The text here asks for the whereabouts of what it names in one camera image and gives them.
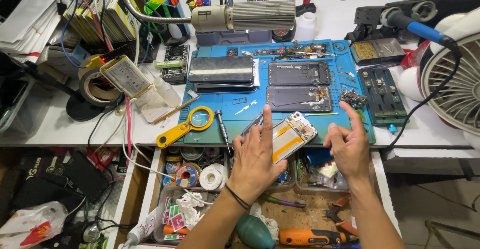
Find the hand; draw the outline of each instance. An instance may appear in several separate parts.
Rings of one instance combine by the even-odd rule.
[[[352,129],[331,123],[324,139],[324,147],[331,147],[330,154],[347,183],[368,180],[369,147],[365,127],[361,117],[350,104],[340,102],[340,107],[350,117]]]
[[[287,168],[286,160],[273,164],[272,131],[272,109],[265,104],[263,128],[257,125],[245,135],[245,139],[237,136],[232,141],[234,163],[227,185],[249,205]]]

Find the screwdriver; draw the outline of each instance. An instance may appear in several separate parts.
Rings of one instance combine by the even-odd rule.
[[[279,239],[285,245],[330,245],[355,241],[354,235],[345,235],[343,232],[316,229],[280,229]]]
[[[225,124],[223,123],[223,120],[222,120],[222,110],[215,111],[215,115],[219,119],[220,133],[222,134],[223,141],[225,142],[225,145],[227,146],[228,154],[230,154],[230,149],[228,148],[228,134],[226,132],[227,130],[225,128]]]

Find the black bracelet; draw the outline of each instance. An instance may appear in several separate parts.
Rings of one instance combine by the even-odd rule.
[[[235,200],[237,200],[237,202],[240,204],[240,206],[243,208],[243,209],[249,209],[250,208],[250,205],[248,203],[246,203],[245,201],[243,201],[239,196],[237,196],[233,191],[232,189],[230,189],[230,187],[228,187],[226,184],[225,184],[225,188],[227,188],[230,193],[232,194],[233,198],[235,198]]]

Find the precision screwdriver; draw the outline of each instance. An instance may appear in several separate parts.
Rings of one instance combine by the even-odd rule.
[[[225,145],[227,146],[228,149],[228,154],[230,154],[230,149],[228,148],[228,134],[227,130],[225,128],[225,124],[223,123],[222,120],[222,110],[216,110],[215,115],[217,116],[219,123],[220,123],[220,133],[222,135],[223,141],[225,142]]]

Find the blue silicone repair mat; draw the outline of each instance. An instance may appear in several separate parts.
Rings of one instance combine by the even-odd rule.
[[[332,40],[318,40],[316,43],[327,43],[327,53],[337,54],[337,56],[330,56],[326,58],[316,59],[294,59],[285,60],[282,62],[288,63],[289,61],[313,61],[313,60],[325,60],[328,63],[330,84],[328,88],[330,90],[330,98],[332,101],[332,112],[338,112],[339,115],[329,116],[309,116],[306,117],[312,125],[318,130],[318,136],[315,137],[308,145],[321,145],[323,139],[328,133],[328,125],[332,122],[337,123],[339,126],[351,128],[350,120],[339,107],[340,93],[342,92],[342,86],[346,86],[349,89],[354,89],[356,93],[362,93],[362,89],[359,86],[359,79],[357,72],[355,71],[355,65],[351,57],[348,42],[332,41]],[[299,42],[299,45],[306,46],[308,42]],[[253,45],[232,45],[232,46],[212,46],[212,47],[200,47],[198,51],[194,51],[192,58],[194,57],[218,57],[226,56],[226,52],[229,49],[238,49],[238,54],[241,55],[242,51],[248,51],[254,53],[256,50],[267,49],[279,49],[280,47],[293,46],[293,43],[267,43],[267,44],[253,44]],[[272,61],[275,55],[256,55],[253,58],[259,58],[259,75],[260,75],[260,87],[249,93],[220,93],[212,94],[205,93],[195,102],[189,106],[183,108],[180,113],[179,123],[185,122],[191,109],[198,106],[206,106],[213,112],[215,110],[222,110],[222,119],[225,123],[225,127],[229,134],[229,142],[232,143],[232,139],[240,135],[245,127],[263,110],[263,106],[266,103],[266,87],[268,86],[268,63]],[[189,90],[195,90],[194,84],[187,81],[185,88],[185,96],[183,103],[189,101],[191,96],[187,93]],[[252,104],[248,109],[235,115],[243,107],[250,104],[253,101],[257,104]],[[364,117],[368,117],[364,110],[361,110]],[[273,123],[277,123],[283,118],[287,117],[290,112],[273,112]],[[370,144],[375,143],[375,135],[372,130],[372,124],[369,118],[363,120],[365,129],[370,139]],[[203,132],[190,132],[183,138],[179,139],[177,143],[181,144],[205,144],[205,145],[220,145],[223,144],[219,124],[217,118],[214,118],[212,125]]]

